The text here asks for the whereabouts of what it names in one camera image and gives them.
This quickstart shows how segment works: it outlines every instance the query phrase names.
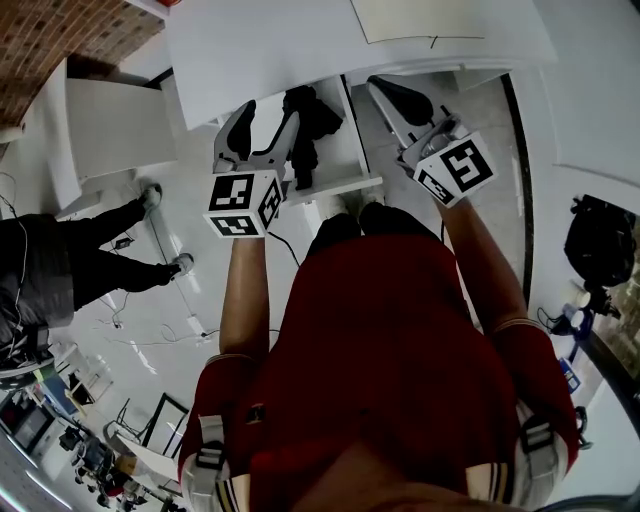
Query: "shoe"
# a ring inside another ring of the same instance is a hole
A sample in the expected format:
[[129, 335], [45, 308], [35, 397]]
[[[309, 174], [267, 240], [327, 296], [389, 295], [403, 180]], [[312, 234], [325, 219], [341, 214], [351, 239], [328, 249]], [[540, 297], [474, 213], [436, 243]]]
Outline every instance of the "shoe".
[[191, 269], [193, 268], [193, 256], [191, 256], [191, 254], [183, 252], [180, 256], [174, 258], [171, 263], [169, 263], [169, 265], [177, 265], [178, 267], [180, 267], [180, 270], [178, 270], [178, 272], [176, 272], [173, 277], [185, 276], [189, 272], [191, 272]]
[[341, 213], [349, 213], [347, 203], [344, 198], [339, 195], [320, 197], [316, 199], [316, 203], [322, 220], [328, 220]]
[[358, 218], [364, 210], [364, 207], [370, 203], [380, 203], [382, 206], [385, 205], [384, 199], [384, 189], [382, 185], [376, 185], [375, 187], [363, 188], [360, 190], [361, 202], [360, 208], [358, 210]]
[[140, 199], [143, 201], [142, 207], [144, 208], [144, 212], [152, 212], [160, 206], [160, 202], [162, 201], [162, 187], [157, 183], [149, 185], [144, 189], [144, 192], [142, 192]]

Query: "white table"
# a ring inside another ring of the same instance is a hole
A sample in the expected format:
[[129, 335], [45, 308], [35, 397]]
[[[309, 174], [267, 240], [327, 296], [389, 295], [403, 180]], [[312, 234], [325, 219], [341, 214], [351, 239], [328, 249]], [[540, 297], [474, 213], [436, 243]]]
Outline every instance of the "white table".
[[62, 215], [95, 204], [135, 167], [176, 160], [161, 91], [67, 78], [63, 60], [25, 116], [39, 139]]
[[483, 2], [482, 40], [368, 44], [351, 0], [189, 0], [171, 7], [167, 41], [187, 128], [302, 84], [355, 70], [504, 68], [555, 59], [533, 0]]

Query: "red shirt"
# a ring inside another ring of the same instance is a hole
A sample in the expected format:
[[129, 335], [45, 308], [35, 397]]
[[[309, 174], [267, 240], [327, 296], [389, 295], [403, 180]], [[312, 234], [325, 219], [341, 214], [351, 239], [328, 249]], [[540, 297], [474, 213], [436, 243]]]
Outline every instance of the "red shirt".
[[[216, 359], [202, 373], [180, 454], [221, 414], [231, 475], [252, 510], [287, 510], [355, 440], [407, 479], [466, 492], [465, 469], [511, 463], [517, 399], [563, 437], [578, 434], [549, 338], [472, 325], [452, 253], [424, 236], [366, 236], [309, 257], [264, 364]], [[247, 423], [258, 404], [262, 421]]]

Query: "black backpack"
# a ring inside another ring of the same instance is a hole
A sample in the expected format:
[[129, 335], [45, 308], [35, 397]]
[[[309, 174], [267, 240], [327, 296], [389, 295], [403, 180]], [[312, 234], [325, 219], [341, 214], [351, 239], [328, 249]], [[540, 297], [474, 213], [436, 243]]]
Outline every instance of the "black backpack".
[[616, 286], [631, 278], [636, 241], [636, 216], [595, 197], [575, 199], [575, 218], [564, 252], [580, 276], [591, 285]]

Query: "black pants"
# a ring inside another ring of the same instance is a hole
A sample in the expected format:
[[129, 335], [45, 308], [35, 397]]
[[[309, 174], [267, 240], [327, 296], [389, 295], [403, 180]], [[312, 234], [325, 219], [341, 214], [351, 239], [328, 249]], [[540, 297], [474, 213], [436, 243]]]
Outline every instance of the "black pants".
[[345, 240], [359, 237], [361, 228], [365, 235], [424, 235], [440, 241], [431, 230], [411, 214], [380, 203], [369, 203], [365, 206], [359, 220], [360, 224], [355, 217], [347, 213], [325, 220], [311, 243], [307, 256]]
[[164, 286], [176, 274], [176, 265], [148, 265], [100, 250], [101, 245], [144, 218], [142, 204], [142, 199], [135, 199], [94, 219], [60, 223], [71, 264], [76, 311], [118, 288], [143, 292]]

